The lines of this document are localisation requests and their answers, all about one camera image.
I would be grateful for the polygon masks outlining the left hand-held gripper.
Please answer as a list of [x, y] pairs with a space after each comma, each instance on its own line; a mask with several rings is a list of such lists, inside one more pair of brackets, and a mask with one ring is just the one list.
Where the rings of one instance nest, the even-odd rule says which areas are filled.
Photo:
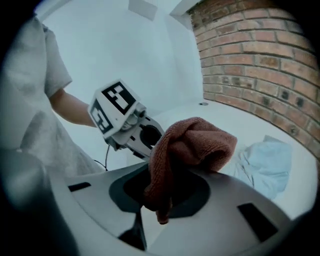
[[94, 92], [88, 113], [104, 141], [115, 151], [126, 148], [128, 142], [134, 156], [148, 160], [151, 149], [139, 139], [129, 138], [141, 121], [141, 129], [148, 136], [161, 137], [164, 130], [157, 121], [146, 116], [147, 108], [140, 101], [122, 79], [117, 79]]

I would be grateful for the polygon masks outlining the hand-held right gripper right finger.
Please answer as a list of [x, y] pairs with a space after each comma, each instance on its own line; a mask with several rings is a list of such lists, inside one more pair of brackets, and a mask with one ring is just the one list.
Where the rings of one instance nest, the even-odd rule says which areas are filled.
[[221, 173], [188, 171], [172, 197], [168, 224], [150, 245], [155, 256], [233, 256], [290, 224], [271, 200]]

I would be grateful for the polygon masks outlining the reddish-brown cloth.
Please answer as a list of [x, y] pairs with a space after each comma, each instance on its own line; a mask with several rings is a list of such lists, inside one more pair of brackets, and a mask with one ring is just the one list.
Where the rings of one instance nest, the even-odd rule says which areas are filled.
[[165, 225], [173, 206], [175, 177], [185, 167], [219, 172], [234, 154], [238, 139], [200, 117], [171, 125], [153, 147], [149, 159], [150, 184], [143, 193], [144, 206]]

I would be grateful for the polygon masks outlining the person's left forearm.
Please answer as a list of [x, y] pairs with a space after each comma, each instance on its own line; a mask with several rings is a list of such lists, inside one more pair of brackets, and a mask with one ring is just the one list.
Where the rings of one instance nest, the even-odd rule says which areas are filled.
[[64, 120], [88, 127], [95, 127], [89, 113], [89, 105], [77, 97], [59, 89], [49, 98], [53, 110]]

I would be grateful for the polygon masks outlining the white wall panel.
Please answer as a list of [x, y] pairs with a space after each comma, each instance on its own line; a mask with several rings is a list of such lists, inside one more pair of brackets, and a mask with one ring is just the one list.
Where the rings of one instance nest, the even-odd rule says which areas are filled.
[[158, 7], [147, 0], [129, 0], [128, 10], [150, 21], [155, 19]]

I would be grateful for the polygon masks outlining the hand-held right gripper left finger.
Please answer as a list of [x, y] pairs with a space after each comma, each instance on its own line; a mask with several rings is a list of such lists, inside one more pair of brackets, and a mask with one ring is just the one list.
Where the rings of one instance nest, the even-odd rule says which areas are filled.
[[127, 181], [147, 171], [148, 165], [139, 163], [98, 174], [66, 178], [65, 181], [81, 208], [104, 231], [132, 247], [146, 250], [141, 216], [143, 205], [130, 197], [124, 186]]

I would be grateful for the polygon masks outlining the light blue cloth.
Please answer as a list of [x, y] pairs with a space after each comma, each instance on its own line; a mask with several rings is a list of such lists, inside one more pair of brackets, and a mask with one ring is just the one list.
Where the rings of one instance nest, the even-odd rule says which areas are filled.
[[232, 174], [264, 197], [273, 200], [288, 184], [292, 146], [269, 135], [241, 149]]

